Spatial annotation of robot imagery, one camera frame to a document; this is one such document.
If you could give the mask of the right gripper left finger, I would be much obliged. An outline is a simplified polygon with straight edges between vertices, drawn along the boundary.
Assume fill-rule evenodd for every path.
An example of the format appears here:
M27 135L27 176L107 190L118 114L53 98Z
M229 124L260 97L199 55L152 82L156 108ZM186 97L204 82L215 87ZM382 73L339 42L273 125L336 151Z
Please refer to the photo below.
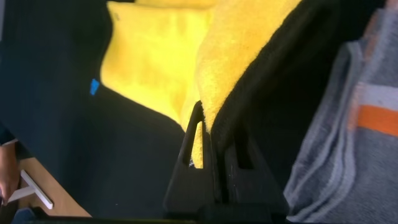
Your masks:
M190 167L198 123L202 123L203 168ZM163 208L165 218L197 218L206 205L216 202L213 152L206 132L201 101L195 103L182 141L178 159L167 188Z

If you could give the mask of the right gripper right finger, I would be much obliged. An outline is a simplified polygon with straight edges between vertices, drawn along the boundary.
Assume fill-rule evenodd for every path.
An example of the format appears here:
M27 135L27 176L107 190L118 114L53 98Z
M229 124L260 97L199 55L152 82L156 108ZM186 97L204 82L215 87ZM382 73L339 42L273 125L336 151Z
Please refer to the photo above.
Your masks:
M244 126L238 127L223 151L222 209L231 218L285 218L289 211L255 139Z

